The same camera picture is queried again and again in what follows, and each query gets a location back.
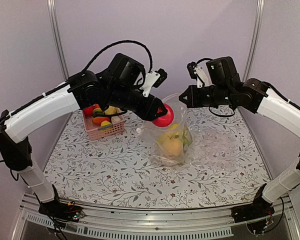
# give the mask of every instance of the toy fruit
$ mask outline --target toy fruit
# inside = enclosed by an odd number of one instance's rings
[[[172,126],[170,126],[170,127],[168,128],[168,130],[175,129],[176,127],[178,127],[178,123],[175,123],[175,124],[173,124]]]
[[[180,138],[167,138],[162,143],[162,148],[170,156],[179,157],[184,150],[184,146]]]
[[[101,123],[104,121],[110,122],[111,120],[106,116],[97,116],[92,119],[92,123],[96,126],[101,126]]]
[[[101,127],[104,127],[104,126],[107,126],[107,125],[110,125],[110,124],[111,124],[111,122],[105,120],[105,121],[103,121],[103,122],[101,123]]]
[[[104,115],[105,113],[101,110],[101,108],[97,107],[93,109],[92,117],[96,118],[98,115]]]
[[[178,124],[175,124],[175,126],[171,126],[169,127],[169,130],[172,130],[172,129],[175,129],[176,127],[178,126]],[[167,139],[176,139],[176,138],[179,138],[180,137],[180,134],[179,132],[176,130],[176,131],[168,131],[168,132],[164,132],[157,140],[158,144],[163,144],[165,140]]]
[[[109,127],[106,127],[105,129],[102,129],[102,130],[108,130],[108,129],[110,129],[110,128],[112,128],[113,126],[112,126],[112,123],[111,122],[109,122],[109,121],[103,121],[102,123],[101,123],[101,127],[105,127],[105,126],[108,126],[108,125],[110,125]]]
[[[83,109],[83,114],[85,115],[85,117],[91,117],[94,111],[94,106],[89,106],[86,107],[85,109]]]
[[[160,128],[169,126],[175,118],[174,111],[172,110],[172,108],[166,103],[164,103],[163,105],[168,110],[167,114],[164,116],[158,117],[157,119],[152,121],[152,123],[154,125],[156,125],[157,127],[160,127]]]
[[[113,124],[117,124],[117,123],[121,122],[121,118],[120,118],[119,116],[113,116],[113,117],[111,118],[111,122],[112,122]]]
[[[109,106],[108,109],[104,111],[105,115],[112,115],[116,113],[117,113],[117,109],[114,106]]]

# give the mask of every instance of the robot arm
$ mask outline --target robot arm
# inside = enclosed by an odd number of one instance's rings
[[[228,105],[235,110],[242,106],[254,114],[269,118],[300,138],[300,107],[282,98],[269,83],[250,78],[241,82],[231,57],[221,57],[206,63],[213,85],[199,88],[190,85],[179,96],[188,108]],[[260,187],[253,203],[232,209],[236,222],[247,221],[274,213],[272,203],[300,184],[299,160],[274,180]]]
[[[79,109],[99,104],[129,110],[145,121],[153,121],[168,111],[162,101],[150,94],[151,87],[167,78],[160,69],[145,75],[143,84],[134,85],[143,65],[118,53],[104,71],[86,70],[71,76],[57,88],[43,93],[25,106],[0,118],[0,153],[8,168],[16,171],[36,194],[39,212],[62,221],[78,221],[82,208],[61,203],[57,190],[45,178],[32,156],[28,135],[52,120]]]

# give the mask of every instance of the white bracket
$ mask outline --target white bracket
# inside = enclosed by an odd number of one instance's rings
[[[194,74],[196,74],[196,86],[198,89],[209,85],[209,79],[201,66],[194,67]]]
[[[156,83],[156,81],[160,78],[160,74],[155,72],[155,71],[151,71],[150,73],[147,73],[145,75],[145,81],[142,87],[140,87],[140,89],[143,90],[143,96],[144,97],[148,97],[151,91],[151,88],[153,87],[153,85]]]

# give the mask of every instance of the table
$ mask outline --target table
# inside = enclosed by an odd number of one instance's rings
[[[228,113],[221,108],[219,113]],[[135,208],[201,208],[251,202],[269,175],[249,130],[236,110],[220,118],[207,108],[190,109],[187,122],[201,129],[202,164],[167,167],[151,161],[150,145],[129,112],[125,131],[90,141],[82,113],[74,112],[44,169],[60,197]],[[216,159],[230,163],[216,167]]]

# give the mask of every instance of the pink basket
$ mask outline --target pink basket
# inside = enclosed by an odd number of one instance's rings
[[[86,117],[83,112],[82,112],[82,117],[84,122],[84,129],[88,133],[90,140],[100,139],[105,136],[121,133],[125,130],[124,118],[122,116],[119,116],[119,118],[121,118],[121,121],[113,124],[112,128],[110,129],[108,129],[109,126],[104,126],[104,127],[95,126],[92,123],[93,117],[92,116]]]

